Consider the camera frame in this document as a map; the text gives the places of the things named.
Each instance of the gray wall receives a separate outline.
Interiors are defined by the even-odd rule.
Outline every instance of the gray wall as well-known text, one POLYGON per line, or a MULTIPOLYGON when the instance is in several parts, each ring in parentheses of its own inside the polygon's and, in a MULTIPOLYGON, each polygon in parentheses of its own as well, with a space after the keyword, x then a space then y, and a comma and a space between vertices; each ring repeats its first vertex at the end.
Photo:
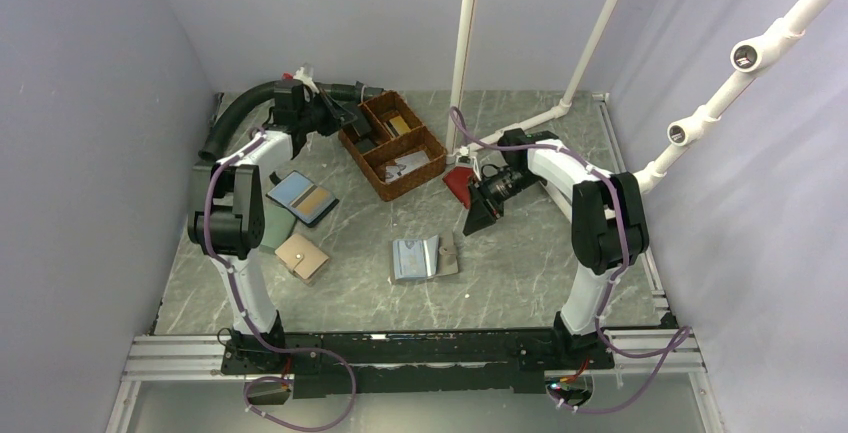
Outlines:
MULTIPOLYGON (((322 81, 450 88, 460 0, 170 0, 212 84, 313 63, 322 81)), ((626 0, 582 85, 608 91, 655 0, 626 0)), ((564 89, 604 0, 478 0, 466 87, 564 89)))
POLYGON ((211 89, 165 0, 0 0, 3 431, 103 431, 211 89))
MULTIPOLYGON (((631 170, 795 0, 661 0, 612 90, 631 170)), ((672 306, 695 326, 730 431, 848 429, 848 0, 645 199, 672 306)))

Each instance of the gray marble tabletop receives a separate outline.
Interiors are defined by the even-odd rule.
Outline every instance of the gray marble tabletop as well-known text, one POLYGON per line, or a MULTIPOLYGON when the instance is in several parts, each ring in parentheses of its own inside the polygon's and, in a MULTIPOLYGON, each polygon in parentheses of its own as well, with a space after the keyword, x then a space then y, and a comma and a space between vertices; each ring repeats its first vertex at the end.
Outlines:
MULTIPOLYGON (((402 94, 443 141, 449 92, 402 94)), ((561 95, 556 91, 468 91, 462 111, 469 127, 483 136, 547 110, 561 95)), ((236 96, 227 94, 222 109, 236 96)), ((254 110, 239 128, 230 151, 242 146, 248 128, 267 114, 268 104, 254 110)), ((595 165, 613 169, 609 138, 589 94, 578 94, 565 117, 537 129, 554 131, 595 165)), ((499 153, 482 158, 502 164, 499 153)), ((301 155, 278 174, 283 177, 293 169, 332 191, 340 202, 315 228, 303 224, 295 228, 330 257, 311 286, 289 274, 272 253, 258 254, 286 331, 549 326, 568 298, 577 268, 570 224, 539 185, 510 199, 505 217, 495 226, 466 238, 461 233, 466 210, 440 179, 383 202, 335 136, 313 136, 301 155), (388 282, 392 240, 424 238, 446 230, 455 232, 458 275, 415 284, 388 282)), ((265 180, 266 191, 269 186, 265 180)), ((658 323, 642 262, 625 275, 612 304, 610 325, 658 323)), ((214 333, 232 321, 216 269, 184 233, 155 333, 214 333)))

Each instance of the beige wallet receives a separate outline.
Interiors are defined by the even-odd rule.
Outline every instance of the beige wallet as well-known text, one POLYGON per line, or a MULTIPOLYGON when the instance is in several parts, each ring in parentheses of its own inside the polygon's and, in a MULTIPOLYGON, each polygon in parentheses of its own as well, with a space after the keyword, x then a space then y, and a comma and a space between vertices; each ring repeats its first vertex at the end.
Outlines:
POLYGON ((312 284, 316 278, 315 273, 330 260, 317 246, 297 233, 280 245, 276 254, 289 272, 307 285, 312 284))

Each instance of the purple hose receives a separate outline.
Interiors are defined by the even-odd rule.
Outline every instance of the purple hose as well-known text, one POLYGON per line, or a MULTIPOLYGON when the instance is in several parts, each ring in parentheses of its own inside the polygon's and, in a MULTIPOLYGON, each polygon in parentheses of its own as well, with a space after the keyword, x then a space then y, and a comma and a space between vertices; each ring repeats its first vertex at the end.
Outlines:
MULTIPOLYGON (((214 249, 212 249, 212 235, 210 234, 210 230, 209 230, 209 218, 212 216, 212 199, 213 199, 214 193, 215 193, 215 185, 218 183, 218 178, 221 176, 221 173, 223 173, 224 170, 227 169, 228 167, 232 166, 233 164, 235 164, 239 160, 241 160, 243 155, 248 155, 251 152, 253 152, 254 150, 256 150, 256 148, 258 148, 259 145, 261 145, 265 141, 265 139, 262 137, 262 133, 264 133, 264 131, 262 129, 258 129, 257 132, 259 133, 259 135, 257 135, 250 143, 248 143, 241 150, 238 151, 238 153, 240 153, 241 155, 238 155, 238 154, 233 155, 230 158, 228 158, 227 160, 225 160, 223 163, 221 163, 221 165, 218 167, 218 169, 216 169, 215 172, 212 174, 212 178, 209 180, 209 188, 206 190, 206 202, 203 205, 203 244, 206 246, 206 253, 212 259, 214 259, 215 261, 224 265, 224 267, 228 270, 230 268, 232 268, 232 266, 233 266, 232 263, 230 263, 226 258, 224 258, 221 255, 219 255, 218 253, 216 253, 214 249)), ((259 341, 259 343, 262 346, 264 346, 267 350, 273 351, 275 353, 283 353, 283 354, 298 354, 298 353, 324 354, 324 355, 330 356, 330 357, 338 360, 339 363, 341 363, 342 366, 344 366, 345 369, 347 369, 347 372, 350 375, 351 395, 350 395, 350 401, 348 401, 348 404, 347 404, 347 408, 345 408, 345 410, 342 412, 341 415, 339 415, 338 418, 336 418, 335 420, 333 420, 330 423, 327 423, 326 425, 323 425, 323 426, 304 427, 304 426, 294 425, 294 424, 288 423, 284 420, 281 420, 274 415, 269 415, 269 414, 265 413, 264 411, 260 410, 259 408, 250 404, 250 400, 248 398, 248 395, 250 394, 250 391, 251 391, 251 389, 253 389, 253 387, 255 387, 256 385, 258 385, 260 383, 272 383, 273 382, 273 383, 280 383, 280 384, 288 384, 289 383, 288 380, 286 380, 284 378, 277 378, 277 377, 274 377, 274 376, 263 376, 263 377, 255 379, 255 380, 251 381, 250 383, 248 383, 247 385, 245 385, 243 397, 244 397, 244 404, 247 405, 247 409, 251 413, 254 413, 258 416, 261 416, 262 418, 265 418, 266 420, 270 420, 270 421, 272 421, 272 422, 274 422, 274 423, 276 423, 280 426, 284 426, 286 428, 296 430, 296 431, 307 431, 307 432, 325 431, 325 430, 329 430, 330 428, 341 423, 350 414, 351 410, 353 410, 354 400, 356 399, 356 375, 354 375, 353 368, 351 368, 350 364, 347 361, 345 361, 345 359, 342 358, 341 356, 339 356, 338 354, 336 354, 336 353, 334 353, 330 350, 325 350, 323 348, 278 348, 274 345, 271 345, 267 341, 265 341, 265 339, 262 338, 262 332, 259 331, 259 328, 257 328, 256 324, 253 323, 253 320, 250 319, 250 315, 244 307, 244 302, 242 301, 241 295, 239 294, 239 291, 238 291, 238 284, 236 283, 235 275, 232 274, 232 273, 227 274, 227 280, 229 281, 230 289, 233 292, 233 300, 236 304, 236 309, 242 315, 242 318, 244 318, 244 323, 250 329, 250 332, 253 333, 253 336, 256 337, 256 339, 259 341)))
MULTIPOLYGON (((487 143, 483 143, 478 138, 475 138, 474 136, 471 135, 471 133, 468 132, 468 130, 465 127, 465 119, 462 116, 462 112, 459 111, 459 108, 452 106, 451 109, 450 109, 450 117, 451 117, 451 120, 453 120, 454 124, 456 125, 457 129, 462 132, 462 134, 465 136, 465 138, 467 140, 471 141, 472 143, 476 143, 476 144, 480 145, 481 147, 483 147, 485 149, 496 150, 496 151, 520 151, 520 150, 530 150, 530 149, 553 150, 553 151, 563 153, 565 155, 570 156, 571 158, 573 158, 575 161, 577 161, 578 163, 580 163, 584 167, 589 166, 588 161, 584 160, 580 155, 569 150, 568 148, 565 148, 564 146, 563 147, 557 147, 557 146, 548 145, 548 144, 500 146, 500 145, 490 145, 490 144, 487 144, 487 143)), ((680 328, 679 330, 677 330, 677 332, 674 334, 674 336, 671 337, 671 340, 669 341, 668 346, 666 346, 665 348, 656 350, 656 351, 649 351, 647 353, 630 353, 628 351, 621 350, 618 347, 614 346, 612 344, 612 342, 606 337, 606 335, 604 335, 603 328, 601 327, 601 320, 600 320, 599 317, 603 315, 604 310, 607 307, 607 303, 609 303, 610 297, 612 296, 613 288, 615 287, 615 281, 618 278, 620 278, 621 275, 623 275, 625 271, 627 271, 629 257, 630 257, 630 254, 629 254, 630 250, 627 247, 627 237, 626 237, 626 234, 624 232, 624 220, 622 219, 621 205, 619 204, 619 201, 618 201, 618 194, 616 192, 615 186, 612 184, 612 182, 609 180, 609 178, 607 178, 605 175, 601 174, 596 169, 591 168, 588 171, 592 176, 594 176, 599 181, 601 181, 604 184, 604 186, 606 186, 607 189, 610 192, 610 197, 612 198, 613 211, 615 211, 615 226, 616 226, 616 229, 618 230, 618 239, 619 239, 619 242, 620 242, 620 245, 621 245, 621 252, 622 252, 621 266, 619 266, 618 269, 616 269, 612 273, 612 275, 610 275, 607 287, 604 289, 604 295, 601 297, 600 305, 598 306, 598 310, 595 313, 595 331, 598 333, 598 338, 601 339, 601 341, 604 343, 604 345, 607 346, 607 348, 609 348, 611 351, 614 351, 614 352, 618 353, 619 355, 624 356, 626 358, 650 358, 652 356, 660 356, 660 359, 657 362, 657 366, 654 368, 654 371, 651 373, 651 375, 648 377, 648 379, 645 381, 645 383, 642 385, 642 387, 639 388, 639 390, 632 397, 630 397, 630 399, 628 399, 624 403, 622 403, 618 406, 612 407, 612 408, 606 408, 606 409, 600 409, 600 410, 587 410, 587 409, 577 409, 577 410, 575 410, 575 411, 579 411, 581 413, 587 413, 587 414, 605 414, 605 413, 615 413, 617 411, 621 411, 621 410, 627 408, 628 406, 632 405, 636 400, 638 400, 639 397, 642 396, 642 393, 644 393, 645 390, 648 389, 648 386, 650 386, 650 384, 654 381, 654 378, 657 376, 657 373, 659 372, 660 367, 662 367, 662 364, 665 362, 665 359, 668 357, 668 354, 671 353, 672 351, 674 351, 675 348, 678 348, 681 344, 683 344, 684 341, 686 341, 686 338, 688 338, 689 335, 692 334, 692 329, 689 328, 688 326, 684 326, 684 327, 680 328)))

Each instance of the purple cable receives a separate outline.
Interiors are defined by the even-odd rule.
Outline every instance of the purple cable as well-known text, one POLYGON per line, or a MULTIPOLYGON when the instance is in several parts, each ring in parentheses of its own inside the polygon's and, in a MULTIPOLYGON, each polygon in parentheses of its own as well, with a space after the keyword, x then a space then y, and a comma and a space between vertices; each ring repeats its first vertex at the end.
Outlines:
MULTIPOLYGON (((240 149, 237 152, 237 153, 240 153, 240 155, 235 154, 235 155, 230 156, 223 163, 221 163, 221 165, 218 167, 218 169, 215 170, 215 172, 212 174, 212 178, 209 180, 209 188, 206 190, 206 202, 203 205, 203 244, 206 246, 206 253, 212 259, 214 259, 215 261, 224 265, 224 267, 228 270, 232 268, 233 264, 230 263, 226 258, 224 258, 221 255, 219 255, 218 253, 216 253, 214 249, 212 249, 212 235, 210 234, 210 230, 209 230, 209 218, 212 216, 212 199, 213 199, 214 193, 215 193, 215 185, 218 183, 218 178, 221 176, 221 174, 224 172, 224 170, 227 169, 228 167, 232 166, 233 164, 235 164, 239 160, 241 160, 241 158, 244 155, 248 155, 251 152, 253 152, 254 150, 256 150, 256 148, 259 148, 259 145, 261 145, 265 141, 264 138, 262 137, 262 133, 264 133, 264 130, 262 130, 260 128, 260 129, 257 129, 256 131, 259 133, 259 135, 257 135, 250 143, 245 145, 242 149, 240 149)), ((243 392, 243 398, 244 398, 244 404, 247 405, 248 411, 250 411, 251 413, 254 413, 258 416, 261 416, 262 418, 265 418, 266 420, 270 420, 270 421, 272 421, 272 422, 274 422, 274 423, 276 423, 280 426, 284 426, 286 428, 296 430, 296 431, 306 431, 306 432, 326 431, 326 430, 329 430, 330 428, 338 425, 339 423, 341 423, 350 414, 351 410, 353 410, 354 400, 356 399, 356 375, 354 375, 353 368, 351 368, 350 364, 347 361, 345 361, 344 358, 342 358, 340 355, 336 354, 335 352, 332 352, 330 350, 325 350, 323 348, 278 348, 274 345, 271 345, 267 341, 265 341, 265 339, 262 338, 262 332, 259 331, 259 328, 256 326, 256 324, 253 323, 253 320, 250 319, 250 314, 248 313, 247 309, 245 309, 245 307, 244 307, 244 302, 242 301, 241 295, 239 294, 239 291, 238 291, 238 284, 236 283, 235 274, 234 273, 228 273, 227 274, 227 280, 229 281, 230 289, 233 292, 233 300, 236 304, 236 309, 242 315, 242 318, 244 318, 244 323, 250 329, 250 332, 253 333, 253 336, 256 337, 256 339, 259 341, 259 344, 264 346, 267 350, 273 351, 275 353, 283 353, 283 354, 320 353, 320 354, 330 356, 330 357, 338 360, 339 363, 341 363, 342 366, 344 366, 345 369, 347 369, 347 372, 350 375, 351 395, 350 395, 350 401, 348 401, 348 404, 347 404, 347 408, 345 408, 345 410, 342 412, 341 415, 339 415, 338 418, 331 421, 330 423, 327 423, 326 425, 315 426, 315 427, 304 427, 304 426, 294 425, 292 423, 288 423, 284 420, 281 420, 274 415, 269 415, 269 414, 265 413, 264 411, 260 410, 259 408, 251 405, 248 395, 250 394, 251 389, 253 389, 253 387, 255 387, 256 385, 258 385, 260 383, 279 383, 279 384, 285 384, 285 385, 289 384, 289 381, 286 380, 285 378, 277 378, 277 377, 274 377, 274 376, 263 376, 263 377, 255 379, 255 380, 251 381, 250 383, 248 383, 247 385, 245 385, 244 392, 243 392)))
MULTIPOLYGON (((462 112, 459 111, 459 108, 452 106, 451 109, 450 109, 450 117, 451 117, 451 120, 453 120, 454 124, 456 125, 457 129, 459 129, 459 131, 462 132, 462 134, 465 136, 466 139, 468 139, 472 143, 476 143, 476 144, 480 145, 481 147, 483 147, 485 149, 496 150, 496 151, 521 151, 521 150, 530 150, 530 149, 553 150, 553 151, 556 151, 558 153, 563 153, 565 155, 570 156, 575 161, 580 163, 583 167, 589 166, 588 161, 584 160, 583 157, 581 157, 577 153, 569 150, 568 148, 566 148, 564 146, 563 147, 557 147, 557 146, 548 145, 548 144, 500 146, 500 145, 490 145, 488 143, 484 143, 484 142, 480 141, 478 138, 474 137, 471 133, 468 132, 468 130, 465 127, 465 119, 462 116, 462 112)), ((622 209, 621 209, 621 204, 618 201, 618 193, 616 192, 615 185, 612 184, 612 182, 609 180, 609 178, 607 178, 605 175, 601 174, 595 168, 589 168, 589 169, 587 169, 587 171, 592 176, 594 176, 595 178, 600 180, 610 192, 610 197, 612 198, 613 211, 615 211, 615 225, 616 225, 616 229, 618 230, 618 239, 619 239, 619 242, 620 242, 620 245, 621 245, 621 252, 622 252, 621 266, 619 266, 618 269, 616 269, 610 275, 607 287, 604 289, 604 295, 601 297, 601 302, 598 306, 598 310, 595 313, 595 331, 598 333, 598 338, 601 339, 601 341, 604 343, 604 345, 606 345, 607 348, 609 348, 611 351, 614 351, 614 352, 618 353, 619 355, 624 356, 626 358, 650 358, 652 356, 660 356, 660 359, 657 362, 657 366, 654 368, 654 371, 651 373, 651 375, 648 377, 648 379, 645 381, 645 383, 642 385, 642 387, 639 388, 639 390, 630 399, 628 399, 624 403, 622 403, 622 404, 620 404, 616 407, 613 407, 613 408, 606 408, 606 409, 600 409, 600 410, 587 410, 587 409, 574 410, 574 411, 579 411, 581 413, 587 413, 587 414, 605 414, 605 413, 615 413, 617 411, 621 411, 621 410, 627 408, 628 406, 632 405, 636 400, 638 400, 639 397, 642 396, 642 393, 644 393, 645 390, 648 389, 648 386, 650 386, 650 384, 654 381, 654 378, 657 376, 657 373, 659 372, 660 367, 662 367, 662 364, 665 362, 665 359, 668 357, 669 353, 671 353, 672 351, 674 351, 675 348, 678 348, 681 344, 683 344, 683 342, 686 341, 686 338, 688 338, 689 335, 691 334, 692 330, 688 326, 684 326, 684 327, 680 328, 671 337, 671 340, 669 341, 668 346, 666 346, 665 348, 656 350, 656 351, 649 351, 647 353, 630 353, 630 352, 621 350, 618 347, 616 347, 615 345, 613 345, 612 342, 606 337, 606 335, 604 335, 603 328, 601 327, 601 320, 600 320, 599 317, 603 315, 604 310, 607 307, 607 303, 609 303, 610 297, 612 296, 613 288, 615 287, 616 280, 618 278, 620 278, 621 275, 623 275, 625 271, 627 271, 628 258, 630 257, 630 254, 629 254, 630 250, 627 247, 627 237, 626 237, 626 234, 624 232, 624 220, 622 219, 622 209)))

